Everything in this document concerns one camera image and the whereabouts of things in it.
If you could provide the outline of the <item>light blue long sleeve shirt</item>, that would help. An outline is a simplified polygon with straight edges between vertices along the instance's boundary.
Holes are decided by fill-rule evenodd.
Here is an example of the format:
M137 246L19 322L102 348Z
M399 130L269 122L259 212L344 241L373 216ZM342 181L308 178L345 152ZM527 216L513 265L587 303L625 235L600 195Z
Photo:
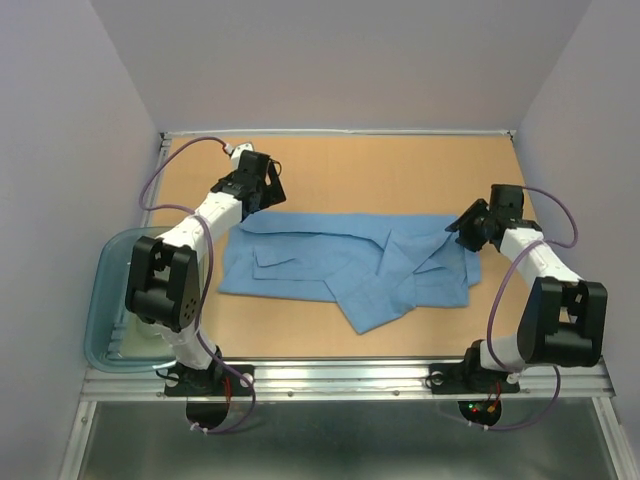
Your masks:
M417 307L465 308L482 269L453 220L261 212L230 231L219 290L335 303L359 334Z

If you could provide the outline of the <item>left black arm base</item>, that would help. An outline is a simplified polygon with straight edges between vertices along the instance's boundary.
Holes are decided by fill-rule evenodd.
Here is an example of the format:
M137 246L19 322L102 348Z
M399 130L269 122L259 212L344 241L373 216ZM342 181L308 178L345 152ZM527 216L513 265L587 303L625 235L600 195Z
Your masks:
M213 363L207 370L195 370L175 364L166 373L156 375L165 382L167 397L246 397L251 396L246 381Z

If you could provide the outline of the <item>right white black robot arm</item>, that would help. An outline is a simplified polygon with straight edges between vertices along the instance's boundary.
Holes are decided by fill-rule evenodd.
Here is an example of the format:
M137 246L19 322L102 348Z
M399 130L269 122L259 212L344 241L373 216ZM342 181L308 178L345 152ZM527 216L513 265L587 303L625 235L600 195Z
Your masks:
M475 201L447 228L464 248L477 252L491 244L510 260L499 296L514 274L521 275L530 292L516 332L507 337L491 330L499 307L492 304L485 339L473 342L460 363L433 368L429 381L434 390L515 391L518 375L531 366L593 367L600 360L607 290L567 267L554 251L559 241L547 239L536 221L525 219L525 190L494 184L488 200Z

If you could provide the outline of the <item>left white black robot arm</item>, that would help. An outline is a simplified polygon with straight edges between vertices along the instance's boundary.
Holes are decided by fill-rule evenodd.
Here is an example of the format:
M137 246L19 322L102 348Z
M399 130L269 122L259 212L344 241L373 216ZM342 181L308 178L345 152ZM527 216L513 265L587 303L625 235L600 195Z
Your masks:
M204 396L229 384L221 352L201 331L204 299L212 282L217 239L248 216L285 201L275 161L250 143L230 153L231 172L195 210L157 237L132 248L125 307L170 346L165 393Z

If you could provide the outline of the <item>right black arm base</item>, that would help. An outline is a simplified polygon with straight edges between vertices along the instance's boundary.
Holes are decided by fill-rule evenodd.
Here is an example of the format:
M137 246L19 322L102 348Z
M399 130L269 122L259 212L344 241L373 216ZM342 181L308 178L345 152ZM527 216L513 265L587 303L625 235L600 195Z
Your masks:
M462 364L435 363L429 366L425 384L435 395L519 393L520 385L507 381L507 374L493 370L469 370Z

